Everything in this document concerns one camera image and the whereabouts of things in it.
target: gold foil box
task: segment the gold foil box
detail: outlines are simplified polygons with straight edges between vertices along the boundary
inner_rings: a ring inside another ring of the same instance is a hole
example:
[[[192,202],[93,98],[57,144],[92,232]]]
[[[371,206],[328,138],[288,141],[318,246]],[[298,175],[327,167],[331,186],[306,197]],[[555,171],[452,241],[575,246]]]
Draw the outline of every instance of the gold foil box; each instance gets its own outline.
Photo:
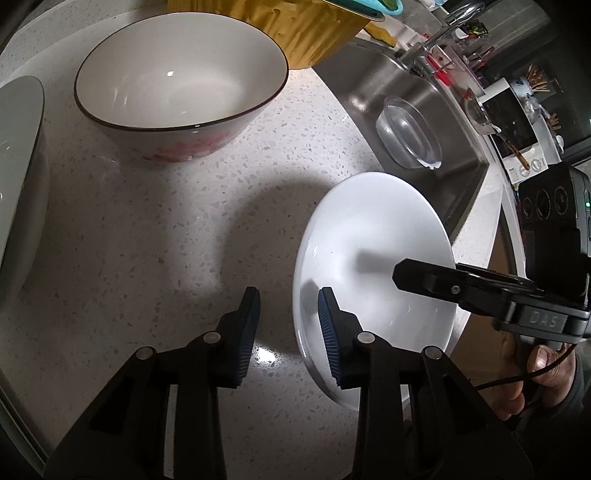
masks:
[[[169,12],[221,14],[257,27],[277,42],[292,70],[316,65],[370,21],[384,19],[367,10],[358,13],[325,0],[168,0]]]

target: stainless steel sink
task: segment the stainless steel sink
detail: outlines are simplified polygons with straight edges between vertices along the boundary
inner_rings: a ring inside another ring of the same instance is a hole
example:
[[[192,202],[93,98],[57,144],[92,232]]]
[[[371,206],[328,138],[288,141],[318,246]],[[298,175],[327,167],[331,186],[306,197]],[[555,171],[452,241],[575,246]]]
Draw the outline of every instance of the stainless steel sink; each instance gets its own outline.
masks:
[[[345,107],[384,170],[423,194],[453,241],[488,168],[458,105],[436,81],[409,73],[391,58],[389,50],[357,38],[314,70]],[[441,145],[440,168],[402,168],[390,157],[375,128],[389,95],[403,98],[423,114]]]

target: faucet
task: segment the faucet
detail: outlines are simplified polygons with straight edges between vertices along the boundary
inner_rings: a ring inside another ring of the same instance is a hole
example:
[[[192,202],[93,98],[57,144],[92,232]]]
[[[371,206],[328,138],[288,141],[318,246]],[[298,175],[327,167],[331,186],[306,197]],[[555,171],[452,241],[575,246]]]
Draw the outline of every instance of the faucet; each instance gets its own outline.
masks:
[[[427,74],[433,74],[435,69],[427,61],[427,55],[429,51],[437,45],[437,42],[453,32],[455,29],[460,28],[467,22],[477,17],[484,10],[484,2],[478,2],[474,4],[462,5],[458,9],[450,13],[445,19],[446,26],[440,31],[433,34],[425,42],[418,42],[414,44],[407,52],[405,52],[398,61],[407,70],[417,68]]]

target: bowl rim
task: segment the bowl rim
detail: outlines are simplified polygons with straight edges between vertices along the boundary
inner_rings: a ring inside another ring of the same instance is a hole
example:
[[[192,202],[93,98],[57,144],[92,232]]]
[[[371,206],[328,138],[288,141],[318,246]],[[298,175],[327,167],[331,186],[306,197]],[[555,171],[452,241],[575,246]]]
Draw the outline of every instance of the bowl rim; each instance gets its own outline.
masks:
[[[80,99],[78,98],[78,77],[80,75],[80,71],[82,70],[82,67],[84,66],[84,64],[86,63],[86,61],[89,59],[89,57],[92,55],[92,53],[99,48],[106,40],[108,40],[109,38],[111,38],[113,35],[119,33],[120,31],[131,27],[132,25],[135,25],[137,23],[140,22],[144,22],[146,20],[151,20],[153,18],[157,18],[157,17],[164,17],[164,16],[170,16],[170,15],[215,15],[217,17],[225,17],[225,18],[230,18],[232,20],[235,20],[237,22],[240,23],[244,23],[246,25],[248,25],[251,28],[254,28],[255,30],[259,31],[260,33],[262,33],[263,35],[265,35],[267,38],[269,38],[276,46],[277,48],[279,48],[279,51],[281,52],[281,54],[283,55],[283,60],[285,62],[285,78],[283,79],[283,82],[281,83],[281,85],[279,86],[279,88],[275,91],[275,93],[273,93],[271,96],[269,96],[269,98],[267,98],[266,100],[264,100],[263,102],[253,106],[252,108],[249,108],[248,110],[244,110],[242,112],[239,113],[235,113],[234,115],[230,115],[230,116],[226,116],[217,120],[211,120],[209,122],[202,122],[202,123],[198,123],[198,124],[189,124],[189,125],[178,125],[178,126],[174,126],[174,127],[129,127],[127,125],[119,125],[119,124],[114,124],[112,122],[108,122],[106,120],[100,119],[97,116],[94,116],[92,113],[90,113],[85,107],[84,105],[82,105],[82,102],[80,101]],[[258,110],[259,108],[265,106],[266,104],[268,104],[269,102],[271,102],[277,95],[279,95],[281,93],[281,91],[283,90],[283,88],[285,87],[285,84],[287,83],[287,79],[289,78],[290,75],[290,69],[289,69],[289,64],[287,62],[287,57],[285,56],[285,53],[283,52],[283,49],[279,46],[279,44],[273,40],[269,35],[267,35],[265,32],[263,32],[262,30],[259,30],[257,27],[254,27],[253,25],[239,20],[237,18],[234,17],[228,17],[227,15],[221,15],[221,14],[216,14],[216,13],[209,13],[209,12],[168,12],[165,14],[161,14],[161,15],[155,15],[153,17],[148,17],[148,18],[143,18],[141,20],[137,20],[135,22],[130,23],[129,25],[124,26],[123,28],[120,28],[119,30],[113,32],[111,35],[109,35],[108,37],[104,38],[103,40],[101,40],[101,42],[99,44],[96,45],[96,47],[94,47],[89,54],[85,57],[85,59],[82,61],[82,63],[80,64],[80,67],[78,68],[78,71],[76,72],[76,78],[74,79],[74,100],[76,101],[76,105],[78,106],[78,108],[80,109],[80,111],[89,119],[91,119],[92,121],[103,125],[105,127],[110,127],[110,128],[114,128],[117,130],[124,130],[124,131],[131,131],[131,132],[171,132],[171,131],[178,131],[178,130],[189,130],[189,129],[194,129],[194,128],[203,128],[203,127],[209,127],[211,125],[217,125],[217,124],[221,124],[227,121],[231,121],[234,120],[236,118],[239,118],[241,116],[247,115],[251,112],[254,112],[255,110]]]

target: countertop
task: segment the countertop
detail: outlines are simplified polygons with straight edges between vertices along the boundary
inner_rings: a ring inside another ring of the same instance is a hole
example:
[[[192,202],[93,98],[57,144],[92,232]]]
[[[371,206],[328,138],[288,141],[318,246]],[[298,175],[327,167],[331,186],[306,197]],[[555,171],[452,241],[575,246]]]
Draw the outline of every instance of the countertop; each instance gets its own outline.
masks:
[[[291,280],[316,203],[341,180],[381,167],[312,69],[291,72],[221,151],[166,167],[126,162],[77,110],[73,79],[101,39],[162,9],[153,2],[155,10],[126,13],[143,4],[67,0],[0,56],[0,82],[33,74],[46,88],[51,169],[35,263],[0,314],[2,373],[32,430],[55,447],[137,348],[185,345],[253,285],[262,315],[249,373],[219,395],[229,478],[339,478],[352,462],[357,414],[329,400],[303,365]],[[492,160],[452,246],[457,262],[488,264],[503,192]],[[468,316],[458,310],[448,351]]]

